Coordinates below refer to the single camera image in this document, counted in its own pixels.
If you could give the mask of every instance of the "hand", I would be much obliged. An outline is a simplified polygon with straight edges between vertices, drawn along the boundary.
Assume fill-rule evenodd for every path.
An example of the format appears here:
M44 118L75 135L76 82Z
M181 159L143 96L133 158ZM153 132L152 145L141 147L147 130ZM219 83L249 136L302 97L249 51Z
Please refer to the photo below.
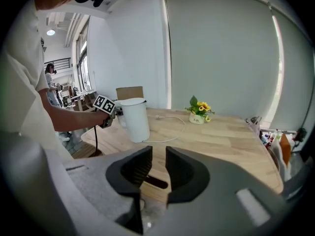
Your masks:
M95 116L97 118L97 124L99 126L102 126L104 123L104 120L106 120L107 118L109 118L109 114L105 113L103 111L97 111L95 112Z

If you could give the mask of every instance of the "gray window blind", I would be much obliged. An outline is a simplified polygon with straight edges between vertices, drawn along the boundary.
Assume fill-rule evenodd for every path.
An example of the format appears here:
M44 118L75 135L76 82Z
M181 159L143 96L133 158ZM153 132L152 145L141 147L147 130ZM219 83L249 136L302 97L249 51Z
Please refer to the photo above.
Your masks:
M194 94L219 115L265 116L279 73L272 15L256 0L166 0L172 108Z
M305 119L313 89L313 49L302 32L281 13L277 18L284 53L283 88L270 128L297 130Z

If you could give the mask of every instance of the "ceiling light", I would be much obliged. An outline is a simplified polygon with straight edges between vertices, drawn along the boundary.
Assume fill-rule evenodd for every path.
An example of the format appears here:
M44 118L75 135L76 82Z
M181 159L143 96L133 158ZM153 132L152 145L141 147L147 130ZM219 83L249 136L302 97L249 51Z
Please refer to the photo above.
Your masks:
M48 36L52 36L52 35L55 35L55 31L53 29L50 29L49 31L47 31L47 35Z

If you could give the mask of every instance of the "flower pot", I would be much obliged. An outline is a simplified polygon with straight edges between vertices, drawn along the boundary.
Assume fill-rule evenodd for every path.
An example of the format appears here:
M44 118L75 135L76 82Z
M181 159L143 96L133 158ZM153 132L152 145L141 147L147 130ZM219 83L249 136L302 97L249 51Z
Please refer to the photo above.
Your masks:
M194 124L204 124L205 118L191 113L189 116L189 121Z

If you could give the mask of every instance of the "wooden tabletop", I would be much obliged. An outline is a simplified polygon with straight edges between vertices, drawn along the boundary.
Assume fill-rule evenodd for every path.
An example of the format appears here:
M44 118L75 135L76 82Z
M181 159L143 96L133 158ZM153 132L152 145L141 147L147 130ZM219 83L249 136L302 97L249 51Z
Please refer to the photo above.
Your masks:
M147 182L141 186L143 194L156 200L167 201L167 194L171 192L169 174L165 168L165 147L173 146L213 156L241 166L260 181L268 185L276 193L283 190L283 183L276 165L267 149L244 120L236 117L213 116L211 122L197 125L189 122L189 113L185 111L166 109L147 109L150 138L149 141L164 141L179 136L178 139L166 143L135 144L129 138L117 118L112 126L97 130L98 149L104 154L112 154L131 148L153 147L153 165L149 175L166 181L168 187L160 189ZM175 116L181 118L162 118L156 116ZM94 129L81 136L82 140L95 146Z

